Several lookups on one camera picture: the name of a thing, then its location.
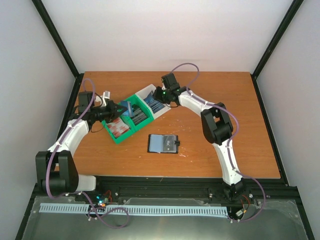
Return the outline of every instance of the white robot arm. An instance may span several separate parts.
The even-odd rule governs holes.
[[[201,117],[201,112],[203,112],[206,109],[211,109],[212,106],[203,104],[196,100],[196,98],[192,97],[187,91],[182,92],[178,96],[178,100],[181,106],[186,107],[193,111],[195,114],[197,114],[199,117]],[[212,143],[221,165],[222,169],[222,179],[225,183],[228,185],[236,184],[241,181],[242,176],[238,174],[236,171],[239,171],[235,153],[232,147],[232,140],[229,143],[229,149],[231,153],[231,160],[233,163],[234,168],[231,166],[230,159],[228,156],[227,151],[227,142],[229,139],[224,140],[221,145],[217,143]]]
[[[223,181],[229,186],[241,183],[242,176],[236,172],[239,169],[232,147],[232,140],[230,140],[233,127],[228,114],[215,108],[214,103],[207,102],[205,99],[195,95],[191,90],[187,90],[186,87],[180,87],[173,73],[163,76],[162,83],[162,87],[158,86],[156,88],[153,95],[154,98],[164,104],[175,102],[177,105],[186,107],[201,117],[203,134],[217,152]],[[222,103],[218,103],[218,105],[225,108]]]
[[[60,194],[95,190],[96,177],[78,174],[73,156],[96,121],[110,123],[127,108],[109,100],[110,93],[107,91],[97,98],[101,102],[100,106],[92,104],[92,97],[91,91],[79,93],[78,113],[75,113],[75,107],[66,129],[56,143],[47,151],[40,151],[36,155],[35,166],[40,190],[45,192],[49,187],[51,191]]]

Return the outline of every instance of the white wall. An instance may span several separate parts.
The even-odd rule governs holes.
[[[0,7],[0,239],[15,239],[74,78],[31,0]]]
[[[81,72],[253,72],[291,2],[43,0]]]
[[[308,0],[257,82],[289,182],[320,239],[320,1]]]

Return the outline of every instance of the purple cable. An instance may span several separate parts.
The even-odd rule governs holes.
[[[130,219],[130,216],[129,216],[128,211],[127,211],[124,207],[115,207],[115,208],[107,211],[106,213],[104,213],[103,215],[100,216],[99,213],[97,213],[97,210],[96,210],[93,202],[91,201],[90,197],[89,197],[84,191],[82,192],[82,194],[86,197],[86,199],[87,199],[88,202],[90,203],[91,208],[92,208],[92,210],[94,211],[96,217],[97,217],[104,225],[106,225],[107,227],[109,227],[109,228],[111,228],[111,229],[121,229],[121,228],[124,228],[124,227],[128,224],[129,219]],[[104,216],[106,216],[106,215],[108,215],[109,213],[112,213],[112,212],[114,212],[114,211],[116,211],[116,210],[122,210],[122,211],[125,212],[125,214],[126,214],[126,221],[125,221],[124,224],[122,224],[122,225],[120,225],[120,226],[112,226],[112,225],[106,223],[106,222],[102,219]]]
[[[86,109],[83,111],[83,113],[77,118],[77,120],[74,121],[74,123],[68,127],[68,129],[64,132],[64,134],[61,136],[60,140],[59,140],[59,144],[57,146],[55,146],[51,156],[50,156],[50,159],[49,159],[49,162],[48,162],[48,166],[46,168],[46,174],[45,174],[45,188],[46,188],[46,193],[48,195],[49,198],[51,199],[57,199],[57,198],[60,198],[62,197],[63,195],[65,195],[66,193],[61,193],[60,195],[58,196],[53,196],[51,194],[51,191],[50,191],[50,185],[49,185],[49,179],[50,179],[50,170],[51,170],[51,165],[52,165],[52,162],[54,160],[54,157],[61,145],[61,143],[64,141],[64,139],[66,138],[66,136],[68,135],[68,133],[71,131],[71,129],[82,119],[82,117],[86,114],[86,112],[90,109],[91,105],[93,104],[94,102],[94,99],[95,99],[95,92],[96,92],[96,86],[95,84],[93,83],[93,81],[90,79],[90,78],[86,78],[83,80],[82,84],[83,84],[83,88],[85,88],[85,82],[86,81],[89,81],[91,84],[92,84],[92,98],[90,100],[90,103],[89,105],[86,107]],[[112,228],[112,229],[119,229],[119,228],[123,228],[125,227],[127,224],[128,224],[128,221],[129,221],[129,213],[126,209],[124,209],[123,207],[116,207],[108,212],[106,212],[105,214],[103,214],[101,217],[99,216],[99,214],[97,213],[97,210],[95,208],[95,206],[93,205],[90,197],[83,191],[81,192],[86,198],[87,200],[89,201],[90,205],[91,205],[91,208],[93,209],[93,211],[95,212],[96,216],[99,218],[99,220],[105,224],[106,226],[108,226],[109,228]],[[103,221],[102,217],[108,215],[109,213],[113,212],[113,211],[116,211],[116,210],[122,210],[126,213],[127,215],[127,220],[126,220],[126,223],[121,225],[121,226],[112,226],[112,225],[109,225],[107,224],[105,221]]]
[[[191,63],[191,62],[185,62],[185,63],[182,63],[182,64],[176,66],[174,69],[171,70],[170,73],[172,73],[174,70],[176,70],[177,68],[179,68],[179,67],[181,67],[181,66],[183,66],[183,65],[192,65],[192,66],[194,66],[194,67],[196,68],[196,70],[197,70],[197,73],[196,73],[195,78],[194,78],[192,81],[190,81],[190,82],[187,84],[187,86],[186,86],[186,91],[187,91],[187,93],[188,93],[192,98],[194,98],[195,100],[197,100],[198,102],[200,102],[200,103],[202,103],[202,104],[206,104],[206,105],[208,105],[208,106],[215,107],[215,108],[217,108],[217,109],[220,109],[221,111],[226,112],[226,113],[227,113],[228,115],[230,115],[230,116],[234,119],[234,121],[235,121],[235,124],[236,124],[235,132],[234,132],[234,134],[229,138],[228,142],[226,143],[226,145],[227,145],[227,147],[228,147],[228,148],[227,148],[227,152],[228,152],[228,157],[229,157],[229,161],[230,161],[231,167],[232,167],[232,169],[233,169],[237,174],[241,175],[242,177],[244,177],[244,178],[246,178],[246,179],[252,179],[253,181],[255,181],[256,184],[257,184],[257,185],[259,186],[259,188],[261,189],[262,195],[263,195],[263,203],[262,203],[262,206],[261,206],[261,208],[259,209],[259,211],[258,211],[255,215],[253,215],[252,217],[249,217],[249,218],[244,219],[244,220],[240,220],[240,222],[242,222],[242,223],[247,222],[247,221],[250,221],[250,220],[256,218],[256,217],[260,214],[260,212],[262,211],[262,209],[264,208],[265,202],[266,202],[266,193],[265,193],[264,188],[262,187],[262,185],[260,184],[260,182],[258,182],[257,179],[255,179],[254,177],[245,175],[245,174],[241,173],[240,171],[235,170],[235,166],[234,166],[234,163],[232,162],[232,158],[231,158],[231,152],[230,152],[229,144],[230,144],[231,140],[232,140],[232,139],[238,134],[238,132],[239,132],[239,122],[238,122],[237,118],[236,118],[231,112],[229,112],[227,109],[225,109],[225,108],[223,108],[223,107],[221,107],[221,106],[218,106],[218,105],[216,105],[216,104],[214,104],[214,103],[211,103],[211,102],[207,102],[207,103],[206,103],[205,101],[203,101],[203,100],[201,100],[200,98],[198,98],[198,97],[194,96],[193,94],[191,94],[189,87],[190,87],[191,84],[194,83],[194,81],[197,80],[197,78],[198,78],[199,75],[200,75],[200,70],[199,70],[199,67],[198,67],[197,65],[195,65],[194,63]]]
[[[49,186],[49,179],[50,179],[50,170],[51,170],[51,165],[52,165],[52,162],[54,160],[54,157],[61,145],[61,143],[64,141],[64,139],[66,138],[66,136],[68,135],[68,133],[71,131],[71,129],[81,120],[81,118],[86,114],[86,112],[90,109],[92,103],[94,102],[94,99],[95,99],[95,92],[96,92],[96,87],[95,87],[95,84],[93,83],[93,81],[89,78],[86,78],[83,80],[83,84],[85,83],[85,81],[89,81],[91,84],[92,84],[92,98],[90,100],[90,103],[89,105],[86,107],[86,109],[83,111],[83,113],[78,117],[77,120],[74,121],[74,123],[68,127],[68,129],[64,132],[64,134],[61,136],[59,142],[58,142],[58,145],[54,148],[51,156],[50,156],[50,159],[49,159],[49,162],[48,162],[48,167],[46,168],[46,174],[45,174],[45,188],[46,188],[46,193],[48,194],[49,198],[51,199],[56,199],[56,198],[59,198],[61,196],[63,196],[65,193],[62,193],[58,196],[53,196],[51,194],[51,191],[50,191],[50,186]]]

